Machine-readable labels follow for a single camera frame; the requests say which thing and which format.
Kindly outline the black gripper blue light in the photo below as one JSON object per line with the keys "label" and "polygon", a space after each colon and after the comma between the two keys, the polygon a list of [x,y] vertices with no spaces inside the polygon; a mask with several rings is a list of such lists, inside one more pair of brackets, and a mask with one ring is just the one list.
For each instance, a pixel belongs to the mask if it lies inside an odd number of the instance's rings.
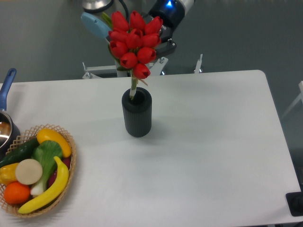
{"label": "black gripper blue light", "polygon": [[160,39],[162,44],[157,47],[156,58],[174,53],[177,44],[171,39],[182,19],[185,17],[185,5],[181,0],[157,0],[148,13],[142,13],[145,22],[150,22],[157,16],[162,19]]}

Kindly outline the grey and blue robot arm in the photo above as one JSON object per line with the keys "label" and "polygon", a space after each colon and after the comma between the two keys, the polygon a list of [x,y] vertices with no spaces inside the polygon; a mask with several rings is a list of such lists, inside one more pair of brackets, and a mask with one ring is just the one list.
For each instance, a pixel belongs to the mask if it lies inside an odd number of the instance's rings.
{"label": "grey and blue robot arm", "polygon": [[[112,0],[84,0],[82,6],[84,12],[81,20],[84,26],[94,35],[110,40],[108,22],[101,21],[94,14],[109,9],[113,5]],[[141,15],[146,23],[151,22],[156,16],[163,20],[160,30],[160,39],[166,46],[157,48],[157,59],[169,55],[175,51],[176,43],[172,40],[172,34],[194,5],[194,0],[158,0],[148,13],[142,12]]]}

